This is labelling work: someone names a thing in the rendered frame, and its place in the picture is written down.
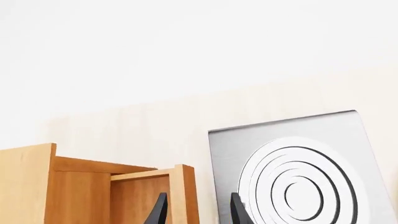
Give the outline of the flat black stove plate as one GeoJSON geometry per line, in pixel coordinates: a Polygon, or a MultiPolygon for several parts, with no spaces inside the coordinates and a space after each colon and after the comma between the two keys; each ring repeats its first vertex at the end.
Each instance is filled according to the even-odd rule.
{"type": "Polygon", "coordinates": [[[220,224],[398,224],[357,111],[209,133],[220,224]]]}

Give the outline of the wooden cabinet drawer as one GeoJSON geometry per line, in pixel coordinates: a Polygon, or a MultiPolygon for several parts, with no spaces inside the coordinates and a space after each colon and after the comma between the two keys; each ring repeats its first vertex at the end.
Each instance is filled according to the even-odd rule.
{"type": "Polygon", "coordinates": [[[110,174],[110,224],[145,224],[162,192],[168,200],[166,224],[200,224],[193,167],[155,169],[84,161],[110,174]]]}

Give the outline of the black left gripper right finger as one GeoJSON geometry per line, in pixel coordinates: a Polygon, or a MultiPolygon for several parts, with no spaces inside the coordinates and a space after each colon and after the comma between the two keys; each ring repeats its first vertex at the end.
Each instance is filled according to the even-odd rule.
{"type": "Polygon", "coordinates": [[[236,192],[231,194],[230,210],[233,224],[249,224],[246,209],[236,192]]]}

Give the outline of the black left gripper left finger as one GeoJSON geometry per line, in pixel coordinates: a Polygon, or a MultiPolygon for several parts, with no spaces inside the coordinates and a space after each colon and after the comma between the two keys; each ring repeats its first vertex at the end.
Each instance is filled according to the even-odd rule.
{"type": "Polygon", "coordinates": [[[149,216],[145,220],[145,224],[166,224],[168,211],[167,194],[162,192],[153,206],[149,216]]]}

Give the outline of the wooden cabinet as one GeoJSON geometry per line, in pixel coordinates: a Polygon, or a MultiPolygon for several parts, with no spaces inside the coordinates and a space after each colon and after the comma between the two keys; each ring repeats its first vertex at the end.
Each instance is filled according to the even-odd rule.
{"type": "Polygon", "coordinates": [[[0,150],[0,224],[110,224],[110,174],[56,147],[0,150]]]}

